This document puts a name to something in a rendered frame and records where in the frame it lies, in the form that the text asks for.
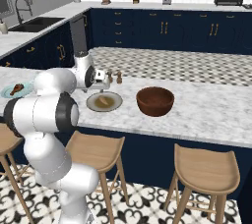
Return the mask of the brown wooden bowl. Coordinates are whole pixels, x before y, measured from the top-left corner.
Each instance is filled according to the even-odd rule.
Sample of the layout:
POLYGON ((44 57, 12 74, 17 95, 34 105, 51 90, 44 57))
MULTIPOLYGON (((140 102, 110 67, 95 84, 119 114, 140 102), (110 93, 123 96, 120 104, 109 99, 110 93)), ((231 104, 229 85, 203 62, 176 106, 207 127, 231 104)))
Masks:
POLYGON ((146 115, 159 117, 167 114, 174 102, 174 95, 166 88, 150 86, 142 88, 136 95, 139 109, 146 115))

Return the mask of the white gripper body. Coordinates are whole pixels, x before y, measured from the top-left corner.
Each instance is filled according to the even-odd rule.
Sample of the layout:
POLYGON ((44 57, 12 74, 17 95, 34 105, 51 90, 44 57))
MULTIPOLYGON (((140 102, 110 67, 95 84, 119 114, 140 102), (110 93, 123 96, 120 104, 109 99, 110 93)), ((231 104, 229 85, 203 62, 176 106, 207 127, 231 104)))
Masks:
POLYGON ((104 80, 95 80, 92 89, 104 90, 110 88, 110 81, 109 79, 104 80))

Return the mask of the grey dishwasher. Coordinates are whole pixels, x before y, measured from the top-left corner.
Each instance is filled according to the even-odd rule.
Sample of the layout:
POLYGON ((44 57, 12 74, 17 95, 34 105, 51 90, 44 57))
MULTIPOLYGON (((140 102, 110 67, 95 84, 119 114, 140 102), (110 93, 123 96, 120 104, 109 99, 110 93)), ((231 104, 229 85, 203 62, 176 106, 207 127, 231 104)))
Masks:
POLYGON ((72 41, 74 46, 74 54, 76 57, 87 55, 87 42, 84 16, 78 16, 70 21, 70 29, 72 34, 72 41))

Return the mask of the light blue plate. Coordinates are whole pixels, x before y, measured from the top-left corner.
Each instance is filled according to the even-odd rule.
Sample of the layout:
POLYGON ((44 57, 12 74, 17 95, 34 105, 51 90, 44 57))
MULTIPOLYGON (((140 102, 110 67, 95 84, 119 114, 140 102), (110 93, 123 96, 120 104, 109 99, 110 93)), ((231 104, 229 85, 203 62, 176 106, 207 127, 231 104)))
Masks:
POLYGON ((20 84, 24 85, 24 88, 21 91, 16 92, 14 95, 11 95, 10 92, 13 90, 13 87, 16 85, 16 84, 11 84, 3 88, 3 90, 1 91, 1 96, 4 98, 18 98, 18 97, 24 97, 32 92, 33 90, 32 83, 20 83, 20 84))

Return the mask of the dark metal tap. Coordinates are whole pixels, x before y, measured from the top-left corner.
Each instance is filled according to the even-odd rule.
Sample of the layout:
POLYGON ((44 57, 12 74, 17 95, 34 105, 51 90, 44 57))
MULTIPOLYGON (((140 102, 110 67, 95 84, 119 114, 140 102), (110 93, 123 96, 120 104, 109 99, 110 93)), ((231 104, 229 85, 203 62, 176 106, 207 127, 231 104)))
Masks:
POLYGON ((19 6, 19 2, 21 0, 16 0, 15 1, 15 9, 16 9, 16 13, 17 13, 17 17, 18 17, 18 22, 19 24, 21 25, 24 21, 24 19, 21 17, 21 12, 24 11, 24 12, 29 12, 31 16, 33 16, 33 13, 32 13, 32 7, 31 7, 31 4, 29 3, 28 0, 22 0, 26 3, 27 7, 26 8, 21 8, 19 6))

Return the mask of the navy base cupboards under sink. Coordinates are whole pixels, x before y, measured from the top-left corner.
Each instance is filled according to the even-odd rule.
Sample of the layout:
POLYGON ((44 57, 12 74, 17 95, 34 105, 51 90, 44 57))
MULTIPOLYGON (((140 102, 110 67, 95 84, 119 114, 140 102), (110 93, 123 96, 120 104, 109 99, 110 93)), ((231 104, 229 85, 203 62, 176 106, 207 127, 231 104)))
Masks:
POLYGON ((74 49, 70 24, 66 23, 0 60, 1 67, 46 70, 70 68, 74 49))

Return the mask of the grey plate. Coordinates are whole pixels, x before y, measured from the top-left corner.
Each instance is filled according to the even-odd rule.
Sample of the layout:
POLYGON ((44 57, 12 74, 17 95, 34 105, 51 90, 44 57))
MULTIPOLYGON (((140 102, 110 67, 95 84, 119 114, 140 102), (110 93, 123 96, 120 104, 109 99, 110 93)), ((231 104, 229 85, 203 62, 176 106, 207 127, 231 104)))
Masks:
POLYGON ((119 108, 122 105, 122 102, 123 99, 119 94, 115 92, 104 91, 92 94, 87 99, 87 106, 95 112, 110 112, 119 108), (107 106, 100 102, 98 98, 101 95, 106 97, 106 101, 109 103, 110 106, 107 106))

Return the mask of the light wooden stool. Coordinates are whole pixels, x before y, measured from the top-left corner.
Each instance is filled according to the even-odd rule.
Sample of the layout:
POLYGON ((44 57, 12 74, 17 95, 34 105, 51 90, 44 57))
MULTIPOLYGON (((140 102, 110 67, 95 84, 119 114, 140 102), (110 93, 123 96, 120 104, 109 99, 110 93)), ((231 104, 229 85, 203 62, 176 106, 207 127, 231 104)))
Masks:
POLYGON ((126 203, 129 203, 126 181, 121 159, 121 151, 125 138, 109 138, 81 134, 75 131, 66 145, 72 160, 77 163, 84 163, 94 167, 99 175, 99 181, 103 193, 110 224, 114 224, 114 216, 110 201, 110 194, 114 189, 117 178, 120 178, 120 190, 123 191, 126 203), (114 166, 117 167, 116 175, 112 185, 109 187, 106 182, 105 173, 114 166))
POLYGON ((174 145, 174 173, 168 189, 163 209, 167 209, 173 191, 178 191, 178 183, 184 186, 182 196, 176 196, 177 210, 172 224, 178 224, 186 208, 205 211, 210 219, 216 215, 216 224, 222 224, 226 197, 233 193, 240 183, 240 173, 233 151, 216 152, 205 149, 174 145), (195 191, 211 197, 208 208, 189 206, 195 191))
POLYGON ((4 168, 4 173, 0 172, 0 175, 4 174, 8 177, 28 220, 31 224, 34 224, 30 211, 16 181, 16 179, 18 179, 18 181, 22 184, 22 175, 28 169, 28 167, 26 167, 22 171, 19 171, 12 155, 12 151, 21 143, 21 141, 22 140, 16 137, 6 124, 0 123, 0 164, 4 168))

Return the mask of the brown chicken drumstick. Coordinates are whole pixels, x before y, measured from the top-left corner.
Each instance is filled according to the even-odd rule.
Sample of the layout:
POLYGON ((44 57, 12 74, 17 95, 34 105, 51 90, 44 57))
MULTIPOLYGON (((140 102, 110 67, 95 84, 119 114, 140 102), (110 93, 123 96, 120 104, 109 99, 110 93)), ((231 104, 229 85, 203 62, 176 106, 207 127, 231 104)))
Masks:
POLYGON ((23 84, 16 84, 16 85, 13 87, 13 90, 10 92, 10 94, 11 94, 11 95, 14 95, 16 92, 21 91, 23 88, 24 88, 24 85, 23 85, 23 84))

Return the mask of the white soap dispenser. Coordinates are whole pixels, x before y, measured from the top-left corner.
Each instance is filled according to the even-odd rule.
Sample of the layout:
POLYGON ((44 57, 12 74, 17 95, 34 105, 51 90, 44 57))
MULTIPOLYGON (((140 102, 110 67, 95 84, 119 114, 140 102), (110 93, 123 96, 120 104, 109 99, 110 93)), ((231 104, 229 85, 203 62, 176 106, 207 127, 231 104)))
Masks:
POLYGON ((7 34, 8 33, 7 25, 2 21, 2 19, 0 19, 0 31, 3 34, 7 34))

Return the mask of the navy base cupboards long run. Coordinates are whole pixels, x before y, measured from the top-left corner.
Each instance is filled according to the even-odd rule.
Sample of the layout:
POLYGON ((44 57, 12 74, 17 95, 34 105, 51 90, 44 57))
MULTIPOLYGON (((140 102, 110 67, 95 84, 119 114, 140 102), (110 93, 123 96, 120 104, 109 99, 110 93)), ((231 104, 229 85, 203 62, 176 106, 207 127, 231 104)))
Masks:
POLYGON ((252 55, 252 13, 105 9, 86 12, 88 48, 252 55))

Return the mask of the black sink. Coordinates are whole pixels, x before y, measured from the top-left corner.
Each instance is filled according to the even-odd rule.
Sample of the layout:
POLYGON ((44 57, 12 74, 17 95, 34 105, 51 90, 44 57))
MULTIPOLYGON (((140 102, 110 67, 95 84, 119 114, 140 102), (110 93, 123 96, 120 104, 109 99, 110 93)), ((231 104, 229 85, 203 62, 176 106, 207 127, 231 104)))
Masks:
POLYGON ((62 21, 62 18, 37 17, 18 26, 9 28, 9 31, 39 32, 60 21, 62 21))

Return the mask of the navy island base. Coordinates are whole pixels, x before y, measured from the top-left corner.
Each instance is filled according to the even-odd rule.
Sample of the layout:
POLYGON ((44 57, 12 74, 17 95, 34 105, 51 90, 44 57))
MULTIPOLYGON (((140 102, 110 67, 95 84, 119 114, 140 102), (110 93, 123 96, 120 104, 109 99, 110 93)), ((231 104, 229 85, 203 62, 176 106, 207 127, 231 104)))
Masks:
MULTIPOLYGON (((75 131, 85 135, 125 138, 121 158, 126 179, 129 182, 148 186, 166 187, 171 181, 174 169, 174 145, 207 149, 218 152, 234 151, 240 171, 240 184, 230 195, 238 204, 242 224, 252 224, 252 148, 223 145, 194 140, 179 140, 147 135, 113 132, 77 127, 69 133, 58 133, 56 137, 66 146, 75 131)), ((114 167, 106 172, 111 179, 114 167)))

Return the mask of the tan sweet potato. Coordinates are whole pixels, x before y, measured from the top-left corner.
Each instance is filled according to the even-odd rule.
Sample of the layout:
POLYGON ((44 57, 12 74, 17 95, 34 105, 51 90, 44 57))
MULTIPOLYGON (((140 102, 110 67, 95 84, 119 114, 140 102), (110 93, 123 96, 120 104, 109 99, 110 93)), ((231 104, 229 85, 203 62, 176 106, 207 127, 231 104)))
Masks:
POLYGON ((110 106, 109 103, 106 101, 106 97, 101 95, 98 99, 100 100, 101 103, 110 106))

